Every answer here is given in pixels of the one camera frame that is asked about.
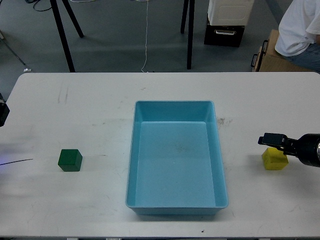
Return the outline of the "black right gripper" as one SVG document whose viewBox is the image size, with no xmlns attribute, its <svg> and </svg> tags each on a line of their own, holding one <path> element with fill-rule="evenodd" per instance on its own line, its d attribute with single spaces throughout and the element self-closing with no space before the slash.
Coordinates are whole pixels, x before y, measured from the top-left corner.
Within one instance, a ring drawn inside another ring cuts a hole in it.
<svg viewBox="0 0 320 240">
<path fill-rule="evenodd" d="M 281 133 L 264 133 L 258 139 L 259 145 L 283 147 L 288 155 L 297 157 L 304 165 L 320 166 L 320 134 L 307 133 L 299 139 L 288 138 Z"/>
</svg>

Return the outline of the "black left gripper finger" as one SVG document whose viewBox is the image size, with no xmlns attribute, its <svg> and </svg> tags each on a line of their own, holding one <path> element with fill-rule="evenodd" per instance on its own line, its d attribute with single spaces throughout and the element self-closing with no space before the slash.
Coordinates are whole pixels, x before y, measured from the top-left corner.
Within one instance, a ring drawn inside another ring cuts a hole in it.
<svg viewBox="0 0 320 240">
<path fill-rule="evenodd" d="M 7 103 L 4 100 L 2 94 L 0 94 L 0 127 L 4 126 L 9 113 L 10 113 L 10 109 L 7 106 Z"/>
</svg>

